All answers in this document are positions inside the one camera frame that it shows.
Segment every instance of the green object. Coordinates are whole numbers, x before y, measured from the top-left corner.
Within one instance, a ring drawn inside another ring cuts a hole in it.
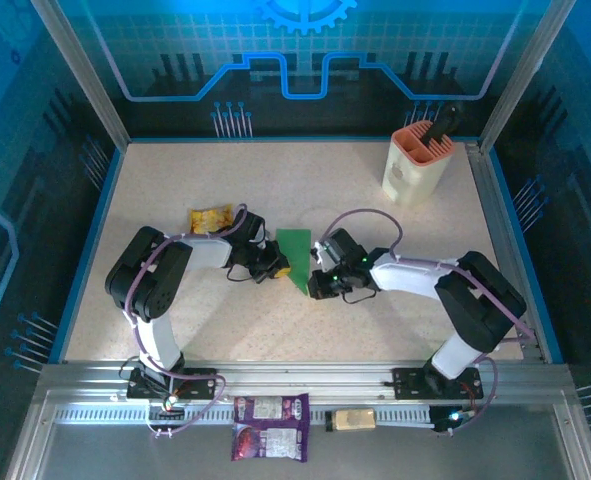
[[[311,265],[311,231],[277,229],[279,250],[286,255],[291,271],[288,277],[304,295],[308,295],[308,276]]]

